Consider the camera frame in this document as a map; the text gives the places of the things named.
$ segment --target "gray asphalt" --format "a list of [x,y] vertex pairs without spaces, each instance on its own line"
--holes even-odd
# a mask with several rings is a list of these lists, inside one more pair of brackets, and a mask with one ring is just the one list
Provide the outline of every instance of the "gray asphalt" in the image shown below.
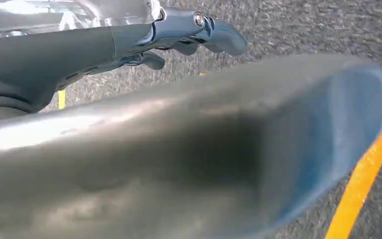
[[[164,5],[199,9],[235,25],[249,42],[240,57],[199,49],[185,57],[160,52],[165,69],[121,68],[86,77],[67,89],[67,106],[145,87],[180,81],[199,72],[297,53],[342,53],[368,57],[382,65],[382,0],[165,0]],[[56,107],[53,101],[49,109]],[[329,194],[278,229],[269,239],[324,238],[348,178]],[[382,170],[351,234],[352,239],[382,239]]]

